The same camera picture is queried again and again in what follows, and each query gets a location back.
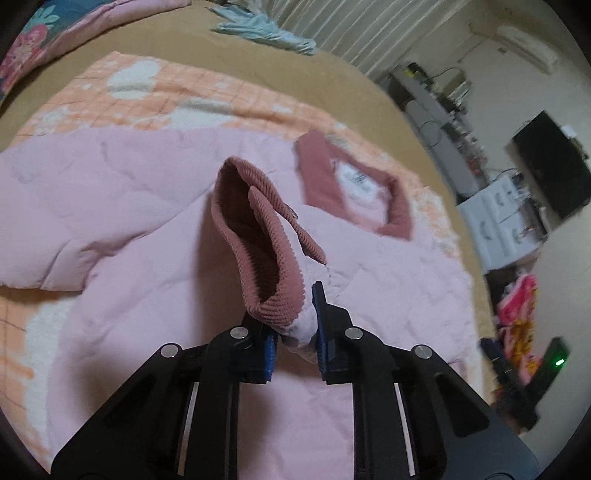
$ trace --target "clothing label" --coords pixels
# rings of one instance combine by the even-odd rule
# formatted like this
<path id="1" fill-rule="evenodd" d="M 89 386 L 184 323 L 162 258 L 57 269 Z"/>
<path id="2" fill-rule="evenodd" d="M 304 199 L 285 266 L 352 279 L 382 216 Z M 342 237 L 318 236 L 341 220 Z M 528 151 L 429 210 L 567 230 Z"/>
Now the clothing label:
<path id="1" fill-rule="evenodd" d="M 345 162 L 336 164 L 336 177 L 341 188 L 352 200 L 374 202 L 379 192 L 379 184 L 357 168 Z"/>

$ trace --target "floral pillow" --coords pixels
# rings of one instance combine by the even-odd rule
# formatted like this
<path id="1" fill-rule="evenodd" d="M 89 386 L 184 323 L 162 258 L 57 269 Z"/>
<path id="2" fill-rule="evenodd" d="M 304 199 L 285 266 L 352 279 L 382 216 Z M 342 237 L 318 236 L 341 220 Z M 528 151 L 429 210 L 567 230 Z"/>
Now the floral pillow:
<path id="1" fill-rule="evenodd" d="M 0 64 L 0 103 L 33 68 L 101 32 L 191 0 L 47 0 L 30 18 Z"/>

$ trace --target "air conditioner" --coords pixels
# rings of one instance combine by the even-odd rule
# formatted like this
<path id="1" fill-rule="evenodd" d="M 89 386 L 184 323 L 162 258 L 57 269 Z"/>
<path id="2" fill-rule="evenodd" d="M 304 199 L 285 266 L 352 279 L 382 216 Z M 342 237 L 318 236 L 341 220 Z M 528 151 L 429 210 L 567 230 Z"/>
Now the air conditioner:
<path id="1" fill-rule="evenodd" d="M 529 60 L 542 72 L 551 74 L 558 68 L 558 52 L 519 28 L 503 24 L 497 28 L 496 36 L 508 48 Z"/>

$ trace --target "drawer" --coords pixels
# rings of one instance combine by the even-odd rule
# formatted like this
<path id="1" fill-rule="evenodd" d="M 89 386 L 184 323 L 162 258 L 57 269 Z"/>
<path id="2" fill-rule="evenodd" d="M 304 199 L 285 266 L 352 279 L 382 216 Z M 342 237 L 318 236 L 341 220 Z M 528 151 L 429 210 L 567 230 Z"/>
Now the drawer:
<path id="1" fill-rule="evenodd" d="M 484 203 L 480 201 L 465 202 L 458 209 L 474 240 L 482 264 L 482 271 L 486 273 L 499 268 L 498 265 L 507 265 L 511 261 L 511 250 L 501 235 L 497 222 L 491 218 Z"/>
<path id="2" fill-rule="evenodd" d="M 481 191 L 482 200 L 498 222 L 519 211 L 517 189 L 509 177 L 501 177 Z"/>
<path id="3" fill-rule="evenodd" d="M 499 230 L 512 252 L 514 260 L 529 255 L 540 246 L 540 240 L 535 232 L 527 232 L 528 224 L 521 212 L 511 215 L 499 224 Z"/>

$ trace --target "black monitor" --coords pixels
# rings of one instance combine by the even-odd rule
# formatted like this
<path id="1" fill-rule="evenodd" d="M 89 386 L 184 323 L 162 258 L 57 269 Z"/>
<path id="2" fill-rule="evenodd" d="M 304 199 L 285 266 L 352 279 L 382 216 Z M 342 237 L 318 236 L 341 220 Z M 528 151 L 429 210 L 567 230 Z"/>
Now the black monitor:
<path id="1" fill-rule="evenodd" d="M 513 142 L 561 219 L 589 202 L 591 171 L 581 152 L 546 112 L 523 127 Z"/>

